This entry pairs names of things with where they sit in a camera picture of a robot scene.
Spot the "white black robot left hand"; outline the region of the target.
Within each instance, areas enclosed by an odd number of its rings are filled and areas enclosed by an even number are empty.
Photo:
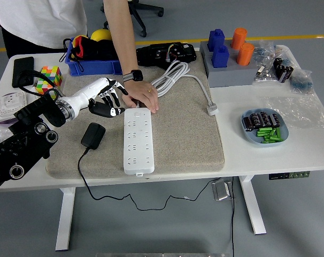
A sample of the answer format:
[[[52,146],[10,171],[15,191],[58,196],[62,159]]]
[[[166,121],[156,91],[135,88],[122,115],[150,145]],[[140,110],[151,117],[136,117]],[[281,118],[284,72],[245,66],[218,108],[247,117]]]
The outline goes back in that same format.
[[[120,106],[115,88],[120,89],[124,95],[128,95],[121,83],[108,78],[100,78],[83,87],[73,96],[62,97],[60,109],[67,120],[73,120],[80,110],[85,108],[98,116],[115,117],[125,112],[125,109]]]

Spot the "person's left hand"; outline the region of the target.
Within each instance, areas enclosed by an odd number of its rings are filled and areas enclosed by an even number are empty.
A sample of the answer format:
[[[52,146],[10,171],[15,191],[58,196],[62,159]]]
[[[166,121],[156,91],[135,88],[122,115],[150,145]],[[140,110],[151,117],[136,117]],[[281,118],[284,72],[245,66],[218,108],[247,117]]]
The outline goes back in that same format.
[[[158,92],[149,82],[129,80],[124,82],[124,87],[128,95],[122,95],[122,100],[127,107],[136,107],[133,100],[138,100],[152,113],[159,110]]]

